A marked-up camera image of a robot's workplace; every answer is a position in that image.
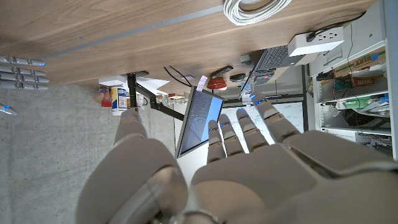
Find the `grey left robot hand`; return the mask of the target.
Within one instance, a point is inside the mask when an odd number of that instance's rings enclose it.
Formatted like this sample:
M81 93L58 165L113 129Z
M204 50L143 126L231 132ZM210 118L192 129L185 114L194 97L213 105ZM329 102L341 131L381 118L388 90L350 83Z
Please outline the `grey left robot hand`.
M86 181L77 223L396 223L397 162L320 131L299 132L260 93L251 101L269 144L245 110L247 151L226 115L209 123L205 166L186 183L177 161L122 113L112 150Z

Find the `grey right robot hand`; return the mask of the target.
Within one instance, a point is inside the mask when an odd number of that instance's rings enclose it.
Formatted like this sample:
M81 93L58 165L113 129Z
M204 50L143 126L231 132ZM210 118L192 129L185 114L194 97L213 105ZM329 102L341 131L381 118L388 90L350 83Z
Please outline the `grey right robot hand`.
M18 67L30 65L43 67L42 60L1 55L1 89L8 90L47 90L49 79L46 73Z

